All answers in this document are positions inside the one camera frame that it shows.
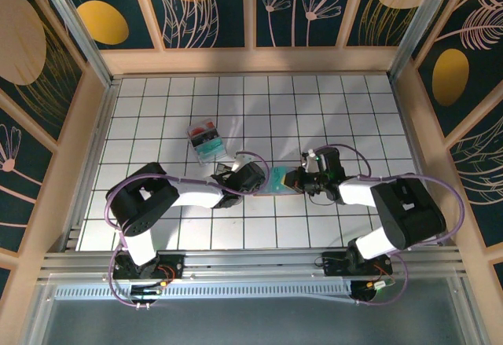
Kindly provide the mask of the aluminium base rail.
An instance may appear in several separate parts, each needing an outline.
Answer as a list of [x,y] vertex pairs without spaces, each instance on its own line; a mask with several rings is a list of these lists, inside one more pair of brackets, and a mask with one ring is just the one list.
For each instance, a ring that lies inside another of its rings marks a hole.
[[[189,282],[307,281],[324,277],[322,248],[259,249],[226,251],[161,251],[161,255],[184,255],[182,280]],[[44,256],[38,283],[50,278],[82,277],[103,281],[110,251],[49,253]],[[423,247],[391,258],[393,277],[405,272],[411,278],[467,277],[461,253],[454,246]]]

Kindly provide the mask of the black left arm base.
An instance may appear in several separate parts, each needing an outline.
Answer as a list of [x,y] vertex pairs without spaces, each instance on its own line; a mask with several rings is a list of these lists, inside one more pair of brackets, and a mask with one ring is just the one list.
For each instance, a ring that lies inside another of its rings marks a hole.
[[140,279],[180,279],[184,268],[185,256],[181,254],[157,254],[151,261],[138,266],[125,251],[115,257],[113,278],[119,280]]

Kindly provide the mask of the tan leather card holder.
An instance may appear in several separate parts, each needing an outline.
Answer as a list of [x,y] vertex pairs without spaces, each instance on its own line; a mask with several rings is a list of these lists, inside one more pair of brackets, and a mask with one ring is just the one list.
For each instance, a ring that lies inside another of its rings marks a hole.
[[290,196],[300,195],[299,192],[283,184],[287,173],[295,171],[296,167],[278,166],[270,168],[270,178],[267,184],[263,184],[258,193],[253,196]]

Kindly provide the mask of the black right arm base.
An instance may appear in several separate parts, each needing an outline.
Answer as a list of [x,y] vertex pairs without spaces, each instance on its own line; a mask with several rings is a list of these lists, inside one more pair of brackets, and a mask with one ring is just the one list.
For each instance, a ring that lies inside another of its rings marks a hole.
[[369,277],[393,274],[391,260],[386,255],[364,259],[355,250],[323,252],[321,265],[326,277]]

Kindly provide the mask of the aluminium corner post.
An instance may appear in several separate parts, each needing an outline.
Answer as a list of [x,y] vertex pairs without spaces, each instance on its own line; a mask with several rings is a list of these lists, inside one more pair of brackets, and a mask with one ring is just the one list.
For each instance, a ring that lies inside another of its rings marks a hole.
[[391,63],[390,69],[387,71],[387,77],[391,85],[395,84],[395,81],[402,73],[402,70],[411,58],[413,51],[432,22],[442,2],[443,0],[423,0],[419,5],[398,46],[396,56]]
[[82,19],[77,13],[72,0],[51,0],[58,13],[68,25],[68,30],[74,36],[80,49],[85,54],[88,62],[106,88],[112,85],[112,74],[106,66],[96,43],[90,37]]

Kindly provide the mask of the teal card with white logo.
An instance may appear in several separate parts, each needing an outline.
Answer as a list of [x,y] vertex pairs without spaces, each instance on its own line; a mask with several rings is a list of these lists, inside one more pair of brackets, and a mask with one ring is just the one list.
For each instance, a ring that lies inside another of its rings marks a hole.
[[291,171],[293,169],[295,169],[295,168],[289,167],[289,166],[274,167],[271,170],[270,180],[268,181],[268,186],[267,186],[267,189],[265,189],[265,192],[267,192],[270,195],[295,194],[296,193],[295,191],[292,191],[281,184],[281,181],[282,181],[283,177],[285,176],[285,173],[288,171]]

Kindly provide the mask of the clear acrylic card box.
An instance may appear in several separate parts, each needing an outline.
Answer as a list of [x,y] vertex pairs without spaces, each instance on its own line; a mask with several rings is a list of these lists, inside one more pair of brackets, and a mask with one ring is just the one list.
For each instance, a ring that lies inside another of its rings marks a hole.
[[207,165],[227,155],[226,146],[210,118],[191,124],[186,130],[187,138],[200,165]]

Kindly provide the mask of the aluminium side rail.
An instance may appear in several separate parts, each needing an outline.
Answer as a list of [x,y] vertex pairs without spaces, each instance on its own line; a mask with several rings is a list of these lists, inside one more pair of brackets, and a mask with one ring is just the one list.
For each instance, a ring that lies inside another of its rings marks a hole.
[[101,152],[105,144],[106,130],[108,129],[112,110],[119,91],[119,80],[113,80],[104,91],[100,107],[97,112],[94,128],[83,161],[79,179],[76,183],[72,202],[70,204],[64,231],[60,237],[58,250],[65,252],[68,249],[72,229],[80,225],[86,216],[87,204],[90,199],[92,185],[97,172]]
[[417,170],[455,186],[453,168],[423,83],[416,75],[402,76],[393,88]]

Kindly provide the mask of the red card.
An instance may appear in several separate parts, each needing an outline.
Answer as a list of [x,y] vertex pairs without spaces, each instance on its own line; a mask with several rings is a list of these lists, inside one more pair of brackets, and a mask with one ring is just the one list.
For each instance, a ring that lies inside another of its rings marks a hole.
[[191,137],[195,137],[198,134],[202,134],[207,131],[213,131],[214,129],[215,126],[212,121],[196,123],[188,129],[188,135],[190,135]]

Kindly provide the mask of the black card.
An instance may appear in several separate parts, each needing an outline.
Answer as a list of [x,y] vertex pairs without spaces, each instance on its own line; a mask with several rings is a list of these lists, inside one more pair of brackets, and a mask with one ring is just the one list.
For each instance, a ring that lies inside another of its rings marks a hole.
[[218,131],[213,129],[213,130],[208,130],[204,132],[200,132],[198,134],[192,134],[191,135],[191,142],[195,147],[198,145],[207,143],[209,141],[212,141],[216,138],[219,138]]

